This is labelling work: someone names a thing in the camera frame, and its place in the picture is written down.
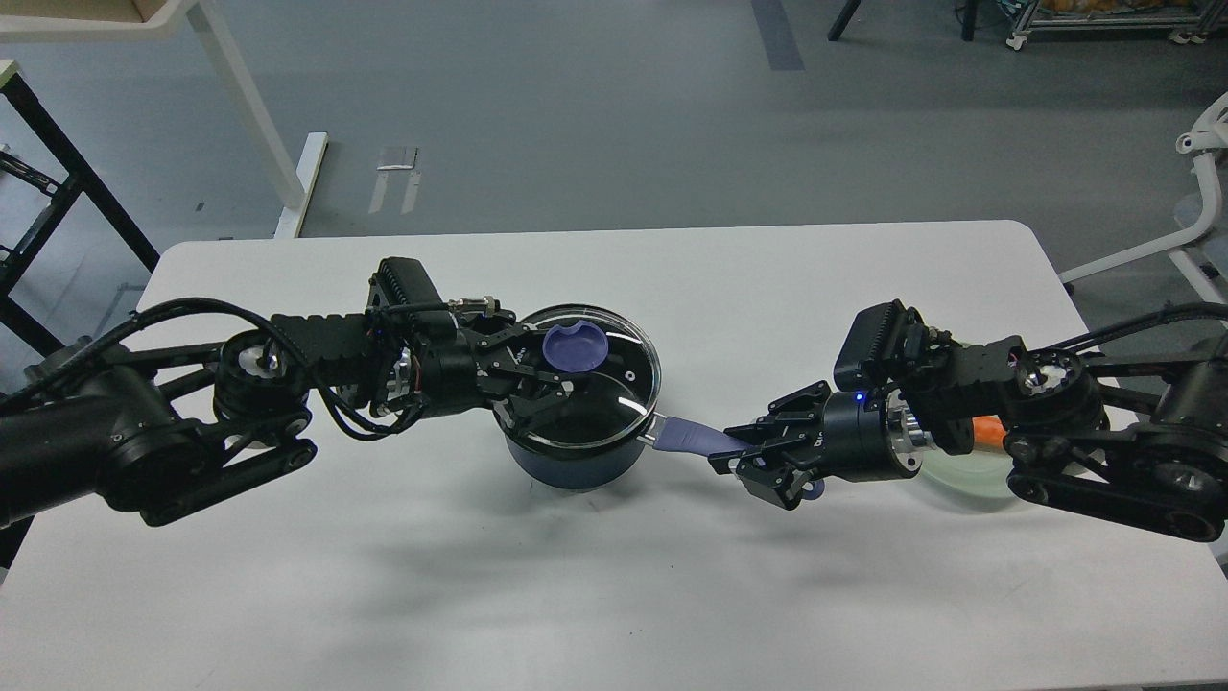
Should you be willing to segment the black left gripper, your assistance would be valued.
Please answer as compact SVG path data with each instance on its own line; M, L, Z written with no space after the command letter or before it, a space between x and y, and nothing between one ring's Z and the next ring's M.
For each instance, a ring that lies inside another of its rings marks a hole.
M561 376L530 379L542 372L543 333L534 324L506 315L402 315L393 326L413 371L388 382L395 385L392 412L413 403L424 419L491 407L503 436L526 439L556 421L576 392Z

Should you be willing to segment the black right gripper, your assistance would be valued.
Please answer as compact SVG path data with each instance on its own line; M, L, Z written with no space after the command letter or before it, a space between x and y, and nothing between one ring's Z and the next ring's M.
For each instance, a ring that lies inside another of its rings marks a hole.
M723 433L745 443L815 436L817 471L847 482L915 477L930 452L930 432L899 392L833 393L826 380L775 399L768 412ZM763 446L715 452L709 465L780 509L795 511L815 500L815 477L768 454Z

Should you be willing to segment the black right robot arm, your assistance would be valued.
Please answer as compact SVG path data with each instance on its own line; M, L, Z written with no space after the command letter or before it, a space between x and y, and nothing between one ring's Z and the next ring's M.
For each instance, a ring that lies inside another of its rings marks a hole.
M995 417L1019 500L1194 542L1226 529L1226 338L1178 353L1105 357L1102 342L1226 306L1181 303L1027 349L1017 336L962 345L903 301L856 315L834 367L732 427L710 450L720 475L792 511L825 477L915 477L923 450L966 455Z

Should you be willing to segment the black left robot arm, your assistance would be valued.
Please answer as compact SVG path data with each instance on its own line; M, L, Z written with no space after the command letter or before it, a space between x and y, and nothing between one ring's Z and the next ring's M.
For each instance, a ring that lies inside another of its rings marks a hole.
M424 419L555 415L578 377L521 353L542 328L496 299L262 318L169 299L59 349L2 396L2 569L41 512L95 493L158 528L316 459L308 399L355 441Z

